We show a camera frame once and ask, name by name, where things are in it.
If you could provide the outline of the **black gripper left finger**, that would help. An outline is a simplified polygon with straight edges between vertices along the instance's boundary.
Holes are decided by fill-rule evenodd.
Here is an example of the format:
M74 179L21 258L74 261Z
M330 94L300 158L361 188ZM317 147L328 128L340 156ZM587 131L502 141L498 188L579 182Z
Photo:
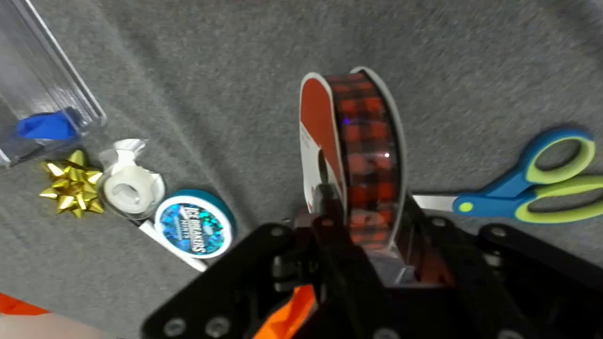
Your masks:
M317 308L293 339L372 339L377 273L330 218L304 227L264 224L142 325L142 339L253 339L298 286Z

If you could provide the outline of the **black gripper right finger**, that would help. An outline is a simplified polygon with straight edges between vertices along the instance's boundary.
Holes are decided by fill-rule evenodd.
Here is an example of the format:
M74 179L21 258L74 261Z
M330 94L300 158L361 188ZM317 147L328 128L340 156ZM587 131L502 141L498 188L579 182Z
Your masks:
M515 226L477 233L408 197L402 254L460 339L603 339L603 269Z

